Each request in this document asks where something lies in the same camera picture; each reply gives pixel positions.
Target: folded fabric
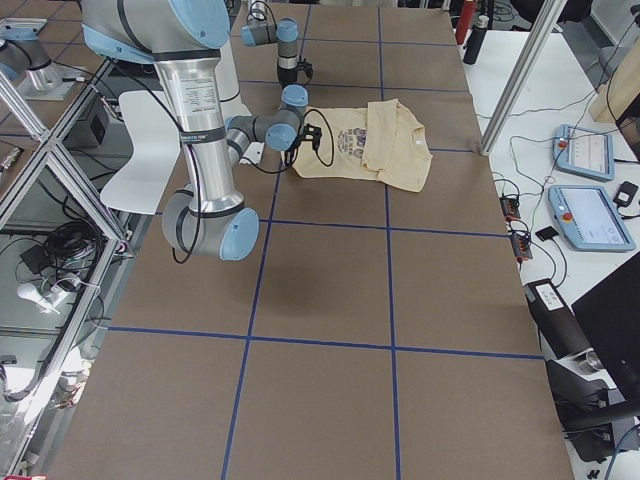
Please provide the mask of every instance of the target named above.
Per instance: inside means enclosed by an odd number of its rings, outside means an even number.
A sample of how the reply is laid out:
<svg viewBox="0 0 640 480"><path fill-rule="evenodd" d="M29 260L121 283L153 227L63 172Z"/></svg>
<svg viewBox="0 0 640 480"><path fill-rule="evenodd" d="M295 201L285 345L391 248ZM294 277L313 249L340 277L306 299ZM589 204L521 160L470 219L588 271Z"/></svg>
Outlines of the folded fabric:
<svg viewBox="0 0 640 480"><path fill-rule="evenodd" d="M334 162L330 167L322 164L331 160L331 138L320 115L311 112L307 120L322 128L322 141L317 156L308 142L300 146L293 164L298 175L378 180L411 192L422 190L432 155L424 125L398 100L318 110L333 132Z"/></svg>

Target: red cylinder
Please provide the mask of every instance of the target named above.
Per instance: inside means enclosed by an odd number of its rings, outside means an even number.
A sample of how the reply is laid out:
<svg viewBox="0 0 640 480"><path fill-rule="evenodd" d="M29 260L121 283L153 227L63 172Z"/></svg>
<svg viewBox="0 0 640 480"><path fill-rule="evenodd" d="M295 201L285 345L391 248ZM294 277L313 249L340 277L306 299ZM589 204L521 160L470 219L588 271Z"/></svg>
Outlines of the red cylinder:
<svg viewBox="0 0 640 480"><path fill-rule="evenodd" d="M467 31L473 21L473 15L476 13L476 1L465 0L462 5L462 12L460 12L460 18L458 19L458 26L456 27L456 43L462 45L464 39L467 36Z"/></svg>

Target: computer monitor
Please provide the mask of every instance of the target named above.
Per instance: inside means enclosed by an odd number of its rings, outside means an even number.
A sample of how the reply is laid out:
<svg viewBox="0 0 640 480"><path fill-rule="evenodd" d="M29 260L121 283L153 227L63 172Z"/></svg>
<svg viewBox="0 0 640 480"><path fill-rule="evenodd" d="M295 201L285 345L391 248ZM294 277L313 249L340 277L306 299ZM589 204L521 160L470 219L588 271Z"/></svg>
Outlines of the computer monitor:
<svg viewBox="0 0 640 480"><path fill-rule="evenodd" d="M585 293L572 308L625 399L640 398L640 253Z"/></svg>

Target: brown table surface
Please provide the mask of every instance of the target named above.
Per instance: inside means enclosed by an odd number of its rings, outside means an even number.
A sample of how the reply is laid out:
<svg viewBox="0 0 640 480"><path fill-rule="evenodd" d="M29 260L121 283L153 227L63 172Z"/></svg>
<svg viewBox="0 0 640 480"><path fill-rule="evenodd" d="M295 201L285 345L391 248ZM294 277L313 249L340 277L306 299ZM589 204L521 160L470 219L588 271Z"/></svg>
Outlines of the brown table surface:
<svg viewBox="0 0 640 480"><path fill-rule="evenodd" d="M261 232L238 263L176 265L154 219L49 478L573 478L448 14L272 8L313 106L425 124L426 186L241 165ZM243 99L273 112L275 47L238 33Z"/></svg>

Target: white desk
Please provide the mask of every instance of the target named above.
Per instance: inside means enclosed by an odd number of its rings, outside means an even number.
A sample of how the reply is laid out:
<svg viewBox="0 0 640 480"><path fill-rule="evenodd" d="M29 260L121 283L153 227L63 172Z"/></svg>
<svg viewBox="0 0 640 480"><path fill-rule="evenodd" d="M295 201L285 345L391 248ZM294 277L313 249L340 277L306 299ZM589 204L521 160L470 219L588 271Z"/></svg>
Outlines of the white desk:
<svg viewBox="0 0 640 480"><path fill-rule="evenodd" d="M476 64L465 65L469 89L473 95L476 112L479 115L490 116L493 113L527 35L527 33L490 31L487 33ZM561 108L587 96L590 91L593 91L593 88L564 38L560 34L552 34L516 103L513 113L529 109ZM560 124L577 122L585 112L587 102L592 100L593 97L562 111L527 113L519 117L510 117L491 152L492 170L515 182L521 193L539 193L540 187L538 185L517 173L515 163L509 153L510 138L519 135L535 140L550 139ZM481 117L478 118L478 121L481 130L484 131L489 121ZM615 128L613 124L595 123L588 111L584 113L578 126L598 131L609 131ZM620 133L615 133L613 138L615 158L635 159ZM553 165L551 141L533 143L515 139L513 145L520 170L543 183L543 179L549 175ZM612 196L624 180L640 185L639 166L616 164L615 168L616 178L608 183L596 182L558 170L553 170L552 176L556 184L600 184ZM503 183L497 182L498 192L502 191ZM505 193L515 193L515 189L510 185L505 184L504 189ZM538 199L539 197L533 196L521 198L520 213L532 232L553 224L546 191L534 217L534 209L536 209ZM638 213L640 207L637 200L636 198L634 203L624 212ZM640 245L640 219L626 222L626 225L636 243ZM541 245L537 239L534 238L534 241ZM559 290L569 305L636 253L635 251L629 253L576 252L568 246L562 236L557 237L556 241L562 248L568 262L567 279ZM557 283L563 273L562 257L552 242L544 242L542 246L553 256L558 265L558 273L555 277ZM532 249L534 259L524 262L522 266L520 276L523 284L547 278L553 271L552 263L547 256L536 247L532 247ZM595 462L586 464L579 459L569 442L567 442L567 449L576 479L583 480L594 469L601 470L599 478L604 477L607 463L602 465ZM611 480L637 480L640 477L639 472L640 452L625 453L616 459Z"/></svg>

